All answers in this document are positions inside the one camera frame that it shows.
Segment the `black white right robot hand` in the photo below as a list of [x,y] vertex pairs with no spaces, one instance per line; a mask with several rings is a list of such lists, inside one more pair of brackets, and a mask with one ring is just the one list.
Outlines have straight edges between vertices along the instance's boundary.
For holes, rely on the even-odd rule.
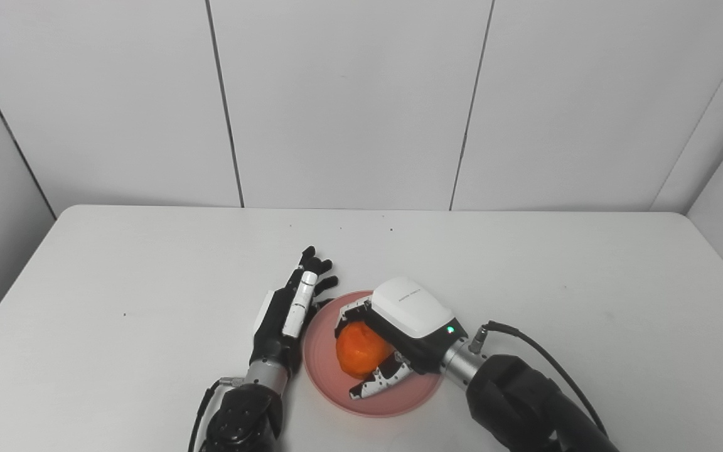
[[446,355],[467,332],[427,289],[396,277],[339,310],[336,356],[344,373],[359,380],[352,400],[371,398],[411,375],[441,374]]

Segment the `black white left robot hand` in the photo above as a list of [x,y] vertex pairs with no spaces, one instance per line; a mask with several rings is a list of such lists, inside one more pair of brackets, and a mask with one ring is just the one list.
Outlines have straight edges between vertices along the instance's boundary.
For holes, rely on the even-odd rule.
[[338,277],[325,276],[332,268],[333,261],[318,257],[314,246],[304,249],[289,280],[267,297],[269,302],[255,329],[250,363],[266,358],[281,365],[288,377],[298,373],[301,335],[329,301],[316,298],[339,283]]

